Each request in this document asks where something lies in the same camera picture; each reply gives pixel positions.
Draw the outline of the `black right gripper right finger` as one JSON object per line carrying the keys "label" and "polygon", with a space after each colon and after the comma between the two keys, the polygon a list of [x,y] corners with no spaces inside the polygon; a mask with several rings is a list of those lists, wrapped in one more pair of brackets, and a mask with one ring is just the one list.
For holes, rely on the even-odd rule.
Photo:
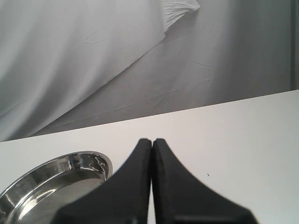
{"label": "black right gripper right finger", "polygon": [[178,160],[164,139],[152,148],[152,187],[158,224],[256,224],[252,212],[219,195]]}

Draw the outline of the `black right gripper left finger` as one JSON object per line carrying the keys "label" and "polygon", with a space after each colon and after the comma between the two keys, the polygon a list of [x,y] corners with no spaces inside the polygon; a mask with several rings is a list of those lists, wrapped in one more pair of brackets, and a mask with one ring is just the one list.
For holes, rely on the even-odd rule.
{"label": "black right gripper left finger", "polygon": [[140,139],[123,165],[103,184],[60,208],[55,224],[145,224],[150,198],[152,143]]}

